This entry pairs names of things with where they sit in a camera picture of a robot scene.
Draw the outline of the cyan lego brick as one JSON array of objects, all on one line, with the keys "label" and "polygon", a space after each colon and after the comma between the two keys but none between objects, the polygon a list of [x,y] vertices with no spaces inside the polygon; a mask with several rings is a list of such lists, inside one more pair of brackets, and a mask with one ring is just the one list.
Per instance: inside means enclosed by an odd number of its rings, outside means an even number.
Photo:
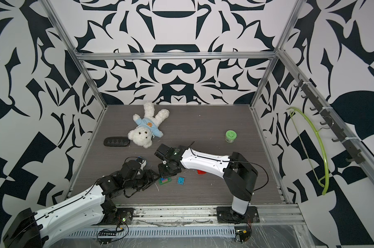
[{"label": "cyan lego brick", "polygon": [[179,185],[184,185],[184,183],[185,183],[185,178],[184,178],[184,177],[178,177],[178,179],[177,179],[177,183],[178,183]]}]

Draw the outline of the green long lego plate brick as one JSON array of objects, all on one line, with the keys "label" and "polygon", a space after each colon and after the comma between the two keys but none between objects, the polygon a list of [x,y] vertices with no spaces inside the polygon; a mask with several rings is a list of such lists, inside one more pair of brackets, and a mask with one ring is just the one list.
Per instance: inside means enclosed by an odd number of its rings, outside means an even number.
[{"label": "green long lego plate brick", "polygon": [[171,182],[172,179],[171,178],[160,178],[159,179],[159,185],[164,185],[164,184],[168,184],[169,182]]}]

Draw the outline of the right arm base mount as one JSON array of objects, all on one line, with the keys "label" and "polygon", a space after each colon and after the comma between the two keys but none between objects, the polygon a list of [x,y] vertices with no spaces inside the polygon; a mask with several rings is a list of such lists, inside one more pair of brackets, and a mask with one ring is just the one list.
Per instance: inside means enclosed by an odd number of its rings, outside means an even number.
[{"label": "right arm base mount", "polygon": [[217,207],[217,220],[221,224],[249,224],[259,223],[259,213],[257,207],[248,205],[245,214],[239,214],[231,207]]}]

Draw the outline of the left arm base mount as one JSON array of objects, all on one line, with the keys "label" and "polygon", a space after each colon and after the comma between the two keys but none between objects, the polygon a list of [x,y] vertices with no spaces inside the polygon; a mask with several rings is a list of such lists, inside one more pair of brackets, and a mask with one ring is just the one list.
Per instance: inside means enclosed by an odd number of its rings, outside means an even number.
[{"label": "left arm base mount", "polygon": [[135,209],[133,207],[116,208],[110,214],[106,214],[102,220],[103,225],[121,225],[122,223],[130,224],[133,220]]}]

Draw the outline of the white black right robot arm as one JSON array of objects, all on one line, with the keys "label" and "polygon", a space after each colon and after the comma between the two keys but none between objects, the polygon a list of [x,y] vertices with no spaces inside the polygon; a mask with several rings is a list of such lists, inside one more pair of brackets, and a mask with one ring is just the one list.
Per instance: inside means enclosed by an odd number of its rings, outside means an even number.
[{"label": "white black right robot arm", "polygon": [[184,168],[222,178],[233,195],[231,213],[241,217],[247,213],[258,171],[242,154],[233,152],[230,156],[219,156],[196,151],[191,146],[172,148],[162,144],[155,156],[162,161],[158,165],[162,177],[175,176]]}]

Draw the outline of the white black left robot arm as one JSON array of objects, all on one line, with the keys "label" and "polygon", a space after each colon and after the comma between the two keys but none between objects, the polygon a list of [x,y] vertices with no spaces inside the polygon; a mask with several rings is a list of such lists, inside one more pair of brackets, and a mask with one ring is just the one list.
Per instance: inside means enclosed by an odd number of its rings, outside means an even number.
[{"label": "white black left robot arm", "polygon": [[145,190],[159,178],[158,173],[130,160],[59,204],[35,212],[31,208],[21,211],[3,236],[3,244],[7,248],[48,248],[82,228],[114,218],[117,210],[113,198],[128,189]]}]

